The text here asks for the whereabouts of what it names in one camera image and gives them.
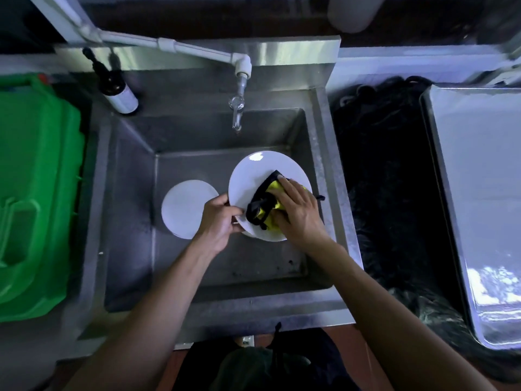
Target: hand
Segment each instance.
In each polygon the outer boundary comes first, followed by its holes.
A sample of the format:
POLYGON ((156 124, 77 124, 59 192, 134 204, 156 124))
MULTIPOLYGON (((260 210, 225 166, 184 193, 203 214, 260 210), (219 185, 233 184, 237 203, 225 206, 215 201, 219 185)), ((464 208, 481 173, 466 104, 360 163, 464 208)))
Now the hand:
POLYGON ((233 217, 241 215, 244 211, 227 203, 227 193, 208 201, 204 205, 201 225, 194 236, 194 240, 204 242, 215 254, 225 249, 232 233, 244 230, 239 224, 232 224, 233 217))
POLYGON ((273 211, 275 222, 290 242, 308 255, 313 255, 324 244, 333 240, 318 214, 318 202, 311 192, 293 180, 280 176, 285 192, 269 190, 286 209, 273 211))

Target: faucet spout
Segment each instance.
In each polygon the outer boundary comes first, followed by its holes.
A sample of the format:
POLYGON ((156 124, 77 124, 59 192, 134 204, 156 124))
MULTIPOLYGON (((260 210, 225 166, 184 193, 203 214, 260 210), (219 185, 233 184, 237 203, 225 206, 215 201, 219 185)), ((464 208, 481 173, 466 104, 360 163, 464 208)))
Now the faucet spout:
POLYGON ((248 77, 244 73, 237 74, 237 95, 232 97, 228 103, 233 110, 232 129, 239 132, 242 129, 241 118, 242 110, 244 108, 244 91, 246 90, 246 83, 248 77))

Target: white plate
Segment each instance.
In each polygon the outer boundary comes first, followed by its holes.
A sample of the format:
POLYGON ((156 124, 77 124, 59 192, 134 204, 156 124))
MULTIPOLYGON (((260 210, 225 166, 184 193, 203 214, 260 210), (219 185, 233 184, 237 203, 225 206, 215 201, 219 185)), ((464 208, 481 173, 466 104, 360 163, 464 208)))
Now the white plate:
MULTIPOLYGON (((292 158, 280 152, 264 150, 248 155, 233 170, 228 185, 230 205, 246 210, 260 184, 275 170, 279 170, 284 177, 295 180, 311 192, 311 184, 306 173, 292 158)), ((245 231, 258 239, 286 239, 281 232, 262 230, 260 226, 253 225, 246 219, 246 215, 236 218, 245 231)))
POLYGON ((218 195, 214 187, 200 180, 175 185, 161 204, 165 226, 181 239, 192 239, 201 224, 205 203, 218 195))

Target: forearm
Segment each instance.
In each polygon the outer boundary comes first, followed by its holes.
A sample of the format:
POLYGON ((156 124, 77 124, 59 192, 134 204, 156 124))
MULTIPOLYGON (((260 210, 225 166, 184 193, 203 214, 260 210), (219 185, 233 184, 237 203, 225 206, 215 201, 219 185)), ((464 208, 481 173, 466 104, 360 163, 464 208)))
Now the forearm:
POLYGON ((153 389, 212 257, 204 244, 192 242, 67 389, 153 389))
POLYGON ((332 278, 396 389, 495 389, 367 275, 340 245, 332 242, 313 257, 332 278))

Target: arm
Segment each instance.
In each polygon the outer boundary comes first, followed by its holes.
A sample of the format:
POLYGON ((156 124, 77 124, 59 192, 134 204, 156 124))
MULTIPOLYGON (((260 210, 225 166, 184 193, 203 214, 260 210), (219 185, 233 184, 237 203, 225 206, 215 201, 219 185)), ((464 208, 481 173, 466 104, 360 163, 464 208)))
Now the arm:
POLYGON ((66 390, 154 389, 170 356, 186 312, 212 259, 242 231, 223 194, 206 203, 199 231, 166 271, 162 280, 74 375, 66 390))
POLYGON ((369 347, 397 390, 495 388, 463 357, 365 273, 327 234, 316 199, 295 181, 271 191, 287 209, 275 220, 288 240, 331 277, 369 347))

